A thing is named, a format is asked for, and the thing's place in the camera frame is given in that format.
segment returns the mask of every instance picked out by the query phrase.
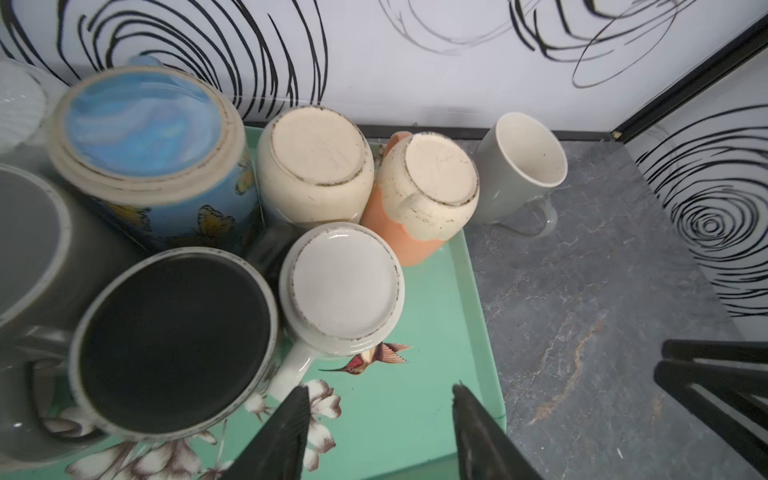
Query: gray marble countertop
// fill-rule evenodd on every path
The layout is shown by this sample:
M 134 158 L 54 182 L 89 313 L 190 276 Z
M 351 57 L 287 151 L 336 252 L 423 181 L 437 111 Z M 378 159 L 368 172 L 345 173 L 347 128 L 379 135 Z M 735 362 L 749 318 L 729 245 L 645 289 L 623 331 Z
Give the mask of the gray marble countertop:
M 653 381 L 665 339 L 740 339 L 725 309 L 626 149 L 564 147 L 551 236 L 465 228 L 507 435 L 546 479 L 760 478 Z

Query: blue mug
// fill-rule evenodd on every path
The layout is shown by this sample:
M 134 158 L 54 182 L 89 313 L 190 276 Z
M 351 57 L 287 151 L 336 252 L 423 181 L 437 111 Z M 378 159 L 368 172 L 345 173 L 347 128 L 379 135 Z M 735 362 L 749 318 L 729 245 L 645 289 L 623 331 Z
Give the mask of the blue mug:
M 62 98 L 47 126 L 54 168 L 150 250 L 240 253 L 262 218 L 237 109 L 191 75 L 133 63 Z

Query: mug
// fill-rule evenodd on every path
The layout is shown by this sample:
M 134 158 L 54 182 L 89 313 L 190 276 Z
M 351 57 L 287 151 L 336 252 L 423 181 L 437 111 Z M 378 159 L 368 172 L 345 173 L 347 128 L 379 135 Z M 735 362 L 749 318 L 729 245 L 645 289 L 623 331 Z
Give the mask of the mug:
M 478 203 L 478 172 L 450 138 L 398 132 L 385 149 L 360 224 L 415 266 L 451 240 Z
M 54 168 L 150 250 L 239 253 L 261 228 L 243 122 L 191 75 L 137 65 L 101 72 L 62 98 L 47 131 Z
M 68 358 L 74 400 L 123 439 L 188 437 L 266 389 L 277 333 L 272 291 L 248 262 L 208 247 L 158 253 L 83 315 Z
M 381 237 L 336 222 L 306 232 L 290 248 L 279 295 L 293 337 L 269 386 L 282 401 L 315 358 L 353 356 L 384 341 L 400 318 L 406 284 Z
M 0 204 L 0 469 L 7 469 L 104 438 L 49 432 L 35 408 L 32 377 L 65 360 L 88 304 L 142 254 L 67 192 L 26 170 L 0 165 Z
M 482 191 L 472 223 L 490 223 L 524 237 L 554 230 L 558 213 L 548 194 L 565 180 L 568 160 L 560 142 L 544 125 L 521 113 L 508 113 L 483 137 L 472 155 Z M 545 216 L 536 234 L 519 232 L 499 220 L 530 203 Z
M 373 154 L 354 123 L 309 105 L 270 121 L 259 139 L 256 173 L 267 222 L 308 230 L 358 223 L 373 184 Z
M 69 87 L 34 65 L 0 60 L 0 161 L 37 172 L 48 164 L 45 119 Z

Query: black metal trim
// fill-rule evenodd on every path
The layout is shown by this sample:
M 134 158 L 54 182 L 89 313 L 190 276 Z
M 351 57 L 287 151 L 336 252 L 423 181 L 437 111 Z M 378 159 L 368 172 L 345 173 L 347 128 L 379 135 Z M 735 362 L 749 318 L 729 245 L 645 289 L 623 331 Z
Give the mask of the black metal trim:
M 247 121 L 245 125 L 264 128 L 266 123 Z M 434 131 L 454 140 L 482 140 L 488 133 L 488 128 L 421 127 L 414 125 L 358 125 L 358 128 L 366 138 L 389 138 L 397 131 L 409 131 L 414 134 Z M 611 134 L 606 131 L 555 130 L 552 133 L 560 141 L 613 141 Z
M 632 140 L 760 53 L 766 46 L 768 15 L 753 23 L 741 35 L 648 102 L 629 120 L 616 127 L 613 137 L 624 143 Z

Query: tray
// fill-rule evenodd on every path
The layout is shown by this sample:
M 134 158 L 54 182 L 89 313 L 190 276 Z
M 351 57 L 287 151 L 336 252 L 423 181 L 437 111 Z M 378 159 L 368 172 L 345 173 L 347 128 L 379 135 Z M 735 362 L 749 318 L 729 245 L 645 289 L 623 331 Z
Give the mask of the tray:
M 247 130 L 255 154 L 261 129 Z M 374 153 L 379 152 L 378 144 L 371 146 Z M 310 453 L 308 456 L 316 454 L 319 461 L 316 469 L 305 469 L 303 478 L 458 478 L 451 392 L 457 382 L 474 392 L 502 429 L 506 426 L 504 400 L 464 232 L 422 265 L 403 270 L 406 304 L 387 343 L 400 344 L 392 348 L 405 362 L 373 362 L 358 374 L 323 371 L 341 369 L 350 359 L 315 362 L 305 382 L 313 392 L 323 392 L 314 403 L 314 418 L 321 425 L 318 431 L 329 433 L 335 446 L 327 452 Z M 335 413 L 320 408 L 333 403 L 331 395 L 340 398 L 341 415 L 336 418 L 331 418 Z M 321 397 L 330 400 L 320 403 Z M 272 398 L 266 403 L 252 400 L 230 415 L 226 425 L 222 422 L 203 435 L 173 445 L 133 446 L 108 439 L 48 467 L 4 476 L 8 480 L 112 480 L 119 468 L 106 475 L 100 473 L 108 470 L 109 460 L 130 450 L 120 461 L 124 471 L 118 478 L 144 480 L 135 475 L 138 472 L 131 474 L 131 461 L 165 448 L 172 456 L 156 455 L 162 457 L 156 468 L 165 468 L 160 475 L 170 473 L 173 460 L 176 473 L 168 480 L 198 480 L 206 472 L 202 480 L 215 480 L 216 473 L 258 432 L 270 407 L 276 406 Z

